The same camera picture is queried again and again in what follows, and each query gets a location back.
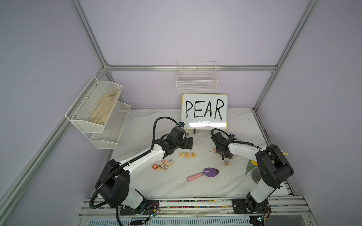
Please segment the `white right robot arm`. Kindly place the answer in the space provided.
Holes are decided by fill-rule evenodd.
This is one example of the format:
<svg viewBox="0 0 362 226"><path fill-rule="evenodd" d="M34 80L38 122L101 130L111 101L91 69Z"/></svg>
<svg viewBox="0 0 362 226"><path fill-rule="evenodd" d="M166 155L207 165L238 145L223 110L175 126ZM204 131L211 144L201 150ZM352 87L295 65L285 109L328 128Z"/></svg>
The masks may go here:
<svg viewBox="0 0 362 226"><path fill-rule="evenodd" d="M243 210L249 213L260 211L270 195L294 174L284 152L277 145L260 147L237 140L233 134L227 134L221 129L212 129L210 133L216 153L223 158L231 159L234 155L240 155L257 163L261 179L247 194L243 206Z"/></svg>

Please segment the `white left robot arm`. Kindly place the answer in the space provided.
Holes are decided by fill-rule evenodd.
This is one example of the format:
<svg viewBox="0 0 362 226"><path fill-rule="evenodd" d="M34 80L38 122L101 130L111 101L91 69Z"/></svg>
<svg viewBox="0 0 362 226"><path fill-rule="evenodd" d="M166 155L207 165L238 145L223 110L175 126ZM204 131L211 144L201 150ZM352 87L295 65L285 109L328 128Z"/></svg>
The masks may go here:
<svg viewBox="0 0 362 226"><path fill-rule="evenodd" d="M156 138L158 121L167 119L176 126L171 132L161 138ZM185 123L177 122L171 117L162 116L155 120L152 132L152 143L145 151L121 162L114 159L108 161L96 182L95 191L90 198L89 208L98 209L105 205L110 208L126 206L138 213L146 209L147 199L138 191L131 190L130 183L133 176L157 161L163 161L179 148L191 149L193 138L189 138L185 131Z"/></svg>

